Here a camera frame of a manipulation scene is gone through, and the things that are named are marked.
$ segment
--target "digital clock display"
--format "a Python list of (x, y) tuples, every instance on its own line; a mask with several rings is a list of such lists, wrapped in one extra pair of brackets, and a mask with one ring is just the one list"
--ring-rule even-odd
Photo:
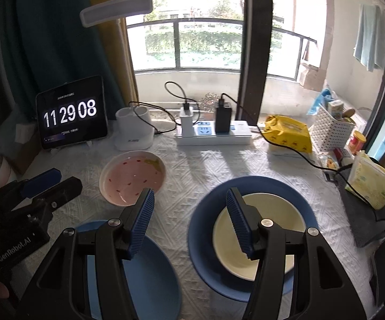
[(43, 149), (90, 141), (108, 134), (100, 76), (39, 93), (36, 101)]

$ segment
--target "blue plastic bag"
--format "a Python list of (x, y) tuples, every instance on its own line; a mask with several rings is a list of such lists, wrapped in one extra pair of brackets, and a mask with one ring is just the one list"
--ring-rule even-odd
[(332, 93), (329, 87), (322, 89), (321, 93), (314, 100), (313, 105), (308, 111), (308, 115), (316, 115), (319, 110), (319, 106), (322, 105), (324, 108), (328, 107), (328, 102), (334, 101), (332, 98)]

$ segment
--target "bowl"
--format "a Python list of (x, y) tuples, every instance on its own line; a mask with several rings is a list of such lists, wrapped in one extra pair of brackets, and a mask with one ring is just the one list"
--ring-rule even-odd
[[(191, 262), (203, 281), (218, 294), (248, 302), (253, 282), (230, 273), (219, 261), (213, 248), (213, 227), (226, 208), (227, 191), (237, 187), (242, 196), (264, 192), (284, 198), (294, 205), (304, 218), (306, 227), (319, 228), (313, 210), (307, 201), (287, 184), (268, 177), (247, 176), (228, 180), (215, 187), (197, 205), (188, 228), (188, 249)], [(293, 270), (285, 274), (283, 294), (293, 289)]]
[[(106, 220), (82, 224), (79, 232), (96, 230)], [(129, 291), (138, 318), (141, 320), (177, 320), (182, 294), (175, 270), (167, 256), (148, 236), (144, 237), (141, 249), (132, 260), (123, 260)], [(101, 319), (96, 285), (95, 256), (87, 256), (87, 288), (91, 316)]]
[(166, 168), (161, 159), (149, 151), (129, 151), (114, 157), (99, 177), (102, 196), (116, 206), (136, 203), (143, 188), (157, 193), (164, 183)]
[[(248, 194), (243, 196), (246, 204), (258, 209), (262, 218), (268, 218), (282, 228), (305, 231), (305, 221), (293, 204), (280, 196), (266, 193)], [(224, 208), (213, 227), (213, 248), (221, 264), (239, 278), (254, 281), (258, 269), (258, 260), (251, 261), (242, 252), (233, 224)], [(287, 255), (285, 273), (294, 265), (294, 255)]]

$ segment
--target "white basket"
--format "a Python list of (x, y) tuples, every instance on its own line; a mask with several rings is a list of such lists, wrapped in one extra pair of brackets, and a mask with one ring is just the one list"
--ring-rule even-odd
[(336, 120), (320, 105), (309, 134), (319, 151), (330, 151), (345, 147), (354, 126), (356, 125)]

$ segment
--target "black cable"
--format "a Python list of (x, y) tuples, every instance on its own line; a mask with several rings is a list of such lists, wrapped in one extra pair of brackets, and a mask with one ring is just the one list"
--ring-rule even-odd
[[(235, 102), (237, 104), (237, 106), (239, 106), (245, 113), (246, 115), (251, 119), (253, 120), (253, 118), (251, 117), (251, 115), (242, 107), (239, 105), (239, 103), (234, 100), (230, 95), (226, 94), (226, 93), (222, 93), (221, 94), (221, 98), (223, 98), (224, 96), (228, 97), (229, 99), (231, 99), (233, 102)], [(323, 170), (323, 171), (331, 171), (331, 172), (335, 172), (335, 174), (338, 174), (339, 176), (341, 176), (341, 178), (348, 184), (348, 186), (351, 188), (351, 190), (354, 191), (354, 193), (361, 199), (363, 200), (365, 203), (367, 203), (371, 208), (372, 208), (372, 211), (373, 211), (373, 214), (374, 214), (374, 217), (375, 217), (375, 221), (376, 222), (380, 222), (380, 221), (385, 221), (385, 218), (382, 218), (382, 219), (378, 219), (377, 218), (377, 215), (376, 215), (376, 211), (375, 209), (372, 207), (372, 205), (369, 203), (368, 200), (366, 200), (361, 194), (359, 194), (355, 188), (353, 188), (351, 186), (351, 184), (348, 182), (348, 180), (344, 177), (344, 175), (341, 173), (342, 171), (350, 168), (351, 166), (350, 165), (347, 165), (347, 166), (344, 166), (344, 167), (341, 167), (339, 168), (338, 170), (333, 170), (333, 169), (329, 169), (327, 167), (321, 167), (321, 166), (317, 166), (315, 164), (313, 164), (311, 161), (309, 161), (309, 159), (307, 159), (304, 155), (302, 155), (301, 152), (297, 151), (296, 149), (294, 148), (291, 148), (287, 145), (280, 145), (280, 144), (277, 144), (277, 143), (273, 143), (271, 141), (269, 141), (267, 138), (265, 138), (264, 136), (264, 133), (262, 132), (262, 130), (259, 128), (258, 124), (255, 125), (256, 128), (258, 129), (259, 133), (261, 134), (262, 138), (264, 138), (264, 140), (266, 140), (269, 144), (271, 145), (275, 145), (277, 147), (283, 147), (283, 148), (287, 148), (287, 149), (290, 149), (290, 150), (293, 150), (294, 152), (296, 152), (298, 155), (300, 155), (305, 161), (307, 161), (311, 166), (313, 166), (314, 168), (316, 169), (320, 169), (320, 170)]]
[[(174, 93), (172, 93), (172, 92), (167, 88), (167, 84), (175, 84), (175, 85), (182, 91), (183, 97), (178, 96), (178, 95), (175, 95)], [(193, 101), (193, 102), (197, 105), (197, 111), (198, 111), (197, 120), (196, 120), (195, 122), (192, 123), (193, 125), (197, 124), (197, 122), (200, 120), (200, 106), (198, 105), (198, 102), (197, 102), (196, 100), (194, 100), (193, 98), (188, 98), (187, 95), (185, 94), (185, 91), (184, 91), (184, 90), (182, 89), (182, 87), (181, 87), (178, 83), (176, 83), (176, 82), (172, 82), (172, 81), (165, 82), (165, 83), (164, 83), (164, 89), (166, 89), (166, 91), (167, 91), (170, 95), (185, 100), (185, 103), (188, 103), (187, 100), (190, 100), (190, 101)]]
[[(176, 130), (176, 127), (177, 127), (178, 125), (180, 125), (179, 123), (176, 122), (176, 119), (175, 119), (175, 117), (172, 115), (172, 113), (170, 113), (169, 111), (167, 111), (167, 110), (164, 109), (163, 107), (160, 107), (160, 106), (157, 106), (157, 105), (151, 104), (151, 103), (141, 102), (141, 101), (130, 101), (128, 105), (130, 106), (130, 104), (132, 104), (132, 103), (137, 103), (137, 106), (134, 106), (134, 107), (133, 107), (133, 112), (136, 114), (136, 116), (137, 116), (140, 120), (142, 120), (143, 122), (145, 122), (146, 124), (148, 124), (149, 126), (151, 126), (151, 127), (154, 128), (154, 130), (155, 130), (154, 135), (161, 135), (162, 133), (172, 132), (172, 131)], [(136, 112), (136, 109), (137, 109), (137, 107), (139, 107), (139, 106), (145, 106), (145, 107), (150, 107), (150, 108), (156, 108), (156, 109), (158, 109), (158, 110), (163, 111), (164, 113), (167, 113), (167, 115), (170, 117), (170, 119), (175, 123), (175, 127), (174, 127), (173, 129), (171, 129), (171, 130), (167, 130), (167, 131), (159, 131), (159, 129), (157, 129), (153, 124), (147, 122), (146, 120), (142, 119), (142, 118), (139, 116), (138, 112)]]

